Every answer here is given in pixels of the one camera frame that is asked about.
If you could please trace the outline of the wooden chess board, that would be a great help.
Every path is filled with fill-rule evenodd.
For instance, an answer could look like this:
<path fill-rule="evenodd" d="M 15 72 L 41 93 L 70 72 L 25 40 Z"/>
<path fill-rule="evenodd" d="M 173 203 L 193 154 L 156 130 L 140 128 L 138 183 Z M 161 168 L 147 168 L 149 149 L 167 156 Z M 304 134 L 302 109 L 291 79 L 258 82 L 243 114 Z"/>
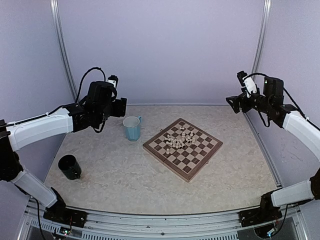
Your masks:
<path fill-rule="evenodd" d="M 191 146 L 183 149 L 173 149 L 166 145 L 164 134 L 171 128 L 192 127 L 195 130 L 196 141 Z M 194 124 L 179 118 L 143 144 L 152 157 L 175 173 L 185 182 L 190 182 L 209 160 L 221 148 L 223 142 Z"/>

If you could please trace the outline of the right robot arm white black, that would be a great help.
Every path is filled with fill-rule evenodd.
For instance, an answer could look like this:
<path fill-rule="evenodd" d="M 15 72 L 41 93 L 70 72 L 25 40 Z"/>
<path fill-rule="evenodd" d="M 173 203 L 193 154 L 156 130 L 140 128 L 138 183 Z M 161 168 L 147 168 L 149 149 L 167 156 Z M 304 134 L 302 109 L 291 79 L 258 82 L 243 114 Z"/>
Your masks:
<path fill-rule="evenodd" d="M 319 160 L 320 129 L 304 114 L 282 79 L 244 71 L 237 73 L 237 79 L 241 93 L 226 98 L 236 114 L 255 110 L 266 128 L 274 123 Z M 266 222 L 281 206 L 319 199 L 320 172 L 316 171 L 306 180 L 264 194 L 255 216 Z"/>

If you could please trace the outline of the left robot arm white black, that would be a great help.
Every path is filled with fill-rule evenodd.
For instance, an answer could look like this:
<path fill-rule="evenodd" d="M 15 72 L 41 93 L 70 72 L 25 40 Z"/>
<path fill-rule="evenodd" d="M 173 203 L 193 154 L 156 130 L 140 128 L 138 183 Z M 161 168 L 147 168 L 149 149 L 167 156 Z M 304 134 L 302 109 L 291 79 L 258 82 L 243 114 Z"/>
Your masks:
<path fill-rule="evenodd" d="M 20 163 L 18 150 L 35 142 L 89 127 L 100 133 L 109 117 L 124 117 L 126 98 L 117 98 L 114 80 L 94 81 L 81 101 L 59 106 L 52 112 L 33 118 L 6 123 L 0 121 L 0 179 L 11 182 L 50 208 L 50 214 L 63 223 L 70 218 L 64 201 Z"/>

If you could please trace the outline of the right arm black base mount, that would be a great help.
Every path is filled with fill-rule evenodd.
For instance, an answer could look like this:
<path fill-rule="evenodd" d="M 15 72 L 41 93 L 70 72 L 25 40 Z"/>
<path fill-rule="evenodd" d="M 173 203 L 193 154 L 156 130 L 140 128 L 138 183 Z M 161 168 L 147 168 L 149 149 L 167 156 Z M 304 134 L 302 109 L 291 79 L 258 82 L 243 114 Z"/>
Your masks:
<path fill-rule="evenodd" d="M 276 220 L 276 218 L 280 219 L 283 216 L 279 208 L 264 211 L 259 207 L 240 211 L 238 215 L 242 227 L 259 225 Z"/>

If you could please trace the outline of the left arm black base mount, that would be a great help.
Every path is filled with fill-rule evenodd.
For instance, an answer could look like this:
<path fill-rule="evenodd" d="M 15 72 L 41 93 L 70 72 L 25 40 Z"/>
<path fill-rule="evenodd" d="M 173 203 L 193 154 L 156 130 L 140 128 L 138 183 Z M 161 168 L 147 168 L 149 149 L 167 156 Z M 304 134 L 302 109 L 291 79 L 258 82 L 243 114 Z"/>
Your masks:
<path fill-rule="evenodd" d="M 85 226 L 88 214 L 85 211 L 70 208 L 47 208 L 43 218 L 71 227 L 83 228 Z"/>

